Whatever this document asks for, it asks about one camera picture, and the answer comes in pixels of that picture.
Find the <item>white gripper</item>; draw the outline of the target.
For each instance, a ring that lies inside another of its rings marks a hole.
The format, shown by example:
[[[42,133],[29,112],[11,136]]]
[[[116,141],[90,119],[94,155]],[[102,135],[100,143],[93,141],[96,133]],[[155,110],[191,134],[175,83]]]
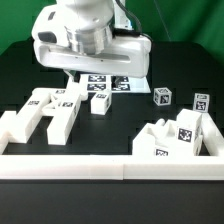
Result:
[[[111,86],[116,88],[128,77],[145,77],[149,69],[150,40],[139,37],[116,36],[101,53],[84,55],[69,47],[43,42],[37,34],[34,38],[34,52],[37,61],[45,67],[64,69],[69,83],[78,83],[80,73],[117,75],[111,77]]]

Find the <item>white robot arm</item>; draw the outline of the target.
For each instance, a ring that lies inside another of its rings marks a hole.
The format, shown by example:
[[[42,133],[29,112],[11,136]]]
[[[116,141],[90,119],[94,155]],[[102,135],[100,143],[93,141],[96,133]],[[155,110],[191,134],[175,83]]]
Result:
[[[125,0],[56,0],[33,29],[37,61],[45,67],[143,78],[152,41]]]

